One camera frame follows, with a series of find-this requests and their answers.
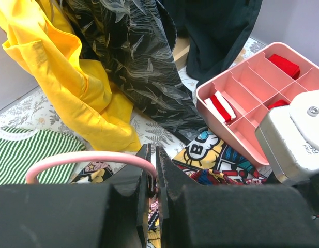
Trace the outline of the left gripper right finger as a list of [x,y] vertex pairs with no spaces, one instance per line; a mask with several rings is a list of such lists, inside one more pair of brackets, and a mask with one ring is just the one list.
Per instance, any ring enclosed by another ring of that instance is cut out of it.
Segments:
[[156,149],[162,247],[319,247],[303,196],[272,185],[201,185]]

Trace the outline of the pink wire hanger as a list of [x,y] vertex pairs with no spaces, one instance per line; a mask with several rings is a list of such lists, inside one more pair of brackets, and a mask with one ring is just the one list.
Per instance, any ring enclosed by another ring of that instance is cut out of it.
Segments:
[[149,183],[149,190],[151,193],[156,193],[155,181],[157,178],[156,168],[151,162],[137,157],[135,155],[112,152],[112,151],[78,151],[57,154],[48,158],[45,158],[34,165],[32,165],[25,175],[25,181],[27,184],[38,184],[37,176],[43,171],[65,164],[82,163],[82,162],[115,162],[122,164],[130,164],[132,166],[143,169],[151,176],[151,182]]

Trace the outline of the left gripper left finger pad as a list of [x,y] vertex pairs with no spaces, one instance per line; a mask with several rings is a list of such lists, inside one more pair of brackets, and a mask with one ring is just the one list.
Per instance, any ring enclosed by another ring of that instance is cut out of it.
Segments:
[[146,247],[151,178],[123,163],[102,183],[0,186],[0,247]]

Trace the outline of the colourful comic print shorts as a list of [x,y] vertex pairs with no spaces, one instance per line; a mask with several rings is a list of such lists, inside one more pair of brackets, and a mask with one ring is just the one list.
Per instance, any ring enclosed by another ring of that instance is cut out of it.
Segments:
[[[175,156],[173,162],[202,185],[263,184],[267,179],[246,158],[210,131],[197,136]],[[210,172],[193,176],[199,170]],[[113,174],[107,163],[89,162],[72,176],[71,183],[102,183]],[[158,201],[154,198],[149,202],[147,247],[161,247]]]

